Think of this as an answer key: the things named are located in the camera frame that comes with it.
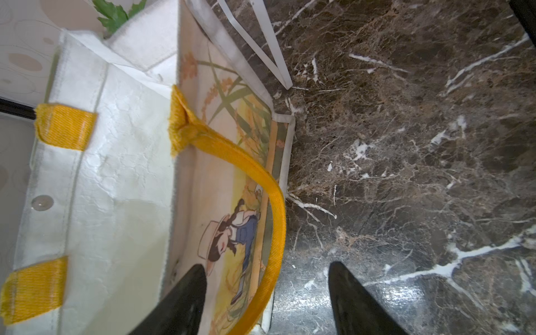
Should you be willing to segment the white grocery bag yellow handles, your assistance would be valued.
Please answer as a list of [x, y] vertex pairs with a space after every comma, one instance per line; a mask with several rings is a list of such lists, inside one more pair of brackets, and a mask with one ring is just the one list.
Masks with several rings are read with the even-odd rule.
[[206, 1], [112, 36], [88, 1], [1, 3], [1, 333], [128, 334], [197, 264], [201, 334], [268, 334], [295, 120]]

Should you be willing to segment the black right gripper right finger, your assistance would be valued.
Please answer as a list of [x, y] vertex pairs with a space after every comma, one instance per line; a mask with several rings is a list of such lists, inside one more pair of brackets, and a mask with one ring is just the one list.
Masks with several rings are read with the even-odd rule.
[[342, 262], [330, 264], [328, 286], [338, 334], [407, 335]]

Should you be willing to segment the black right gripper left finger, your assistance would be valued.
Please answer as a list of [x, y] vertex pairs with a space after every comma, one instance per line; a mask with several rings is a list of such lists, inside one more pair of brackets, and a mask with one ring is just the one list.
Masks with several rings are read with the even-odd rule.
[[205, 268], [192, 266], [130, 335], [197, 335], [206, 291]]

